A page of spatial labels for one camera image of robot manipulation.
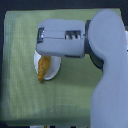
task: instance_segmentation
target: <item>green tablecloth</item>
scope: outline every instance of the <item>green tablecloth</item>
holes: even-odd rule
[[[44,19],[91,19],[99,9],[9,11],[4,22],[0,120],[13,125],[90,125],[90,100],[102,72],[88,55],[62,58],[51,81],[37,81],[34,68],[38,24]]]

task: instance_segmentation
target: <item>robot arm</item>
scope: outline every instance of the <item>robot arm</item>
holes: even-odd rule
[[[41,55],[84,57],[103,68],[91,99],[91,128],[128,128],[128,60],[121,18],[106,9],[89,24],[45,20],[39,24],[36,50]]]

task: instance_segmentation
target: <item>food item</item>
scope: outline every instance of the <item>food item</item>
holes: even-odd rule
[[[41,81],[47,73],[51,63],[50,56],[41,56],[38,61],[38,81]]]

